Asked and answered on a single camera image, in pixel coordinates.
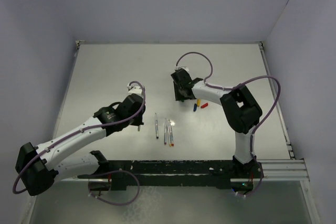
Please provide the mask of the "blue marker pen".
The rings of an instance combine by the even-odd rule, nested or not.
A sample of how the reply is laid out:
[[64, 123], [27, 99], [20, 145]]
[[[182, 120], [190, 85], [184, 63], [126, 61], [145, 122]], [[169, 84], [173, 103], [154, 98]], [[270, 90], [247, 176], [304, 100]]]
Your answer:
[[155, 137], [156, 139], [159, 139], [159, 125], [158, 125], [157, 113], [154, 114], [154, 123], [155, 123]]

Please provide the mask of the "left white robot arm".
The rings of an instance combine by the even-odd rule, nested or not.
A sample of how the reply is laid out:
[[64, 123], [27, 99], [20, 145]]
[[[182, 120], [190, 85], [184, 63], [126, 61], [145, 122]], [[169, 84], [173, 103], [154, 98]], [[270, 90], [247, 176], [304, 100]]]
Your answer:
[[128, 126], [143, 125], [145, 95], [132, 93], [122, 102], [100, 108], [89, 119], [70, 132], [34, 146], [22, 145], [18, 152], [12, 192], [15, 195], [28, 192], [31, 196], [48, 190], [54, 183], [72, 176], [102, 178], [112, 170], [110, 162], [100, 151], [71, 159], [70, 156], [83, 147]]

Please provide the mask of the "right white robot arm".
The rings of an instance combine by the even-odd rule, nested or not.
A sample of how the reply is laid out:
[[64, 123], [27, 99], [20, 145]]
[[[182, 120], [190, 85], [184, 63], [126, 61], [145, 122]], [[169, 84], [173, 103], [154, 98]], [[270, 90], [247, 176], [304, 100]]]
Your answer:
[[262, 116], [262, 109], [246, 86], [237, 89], [209, 87], [201, 78], [192, 79], [181, 68], [171, 74], [176, 101], [206, 100], [223, 108], [228, 125], [235, 132], [233, 170], [246, 177], [256, 165], [253, 131]]

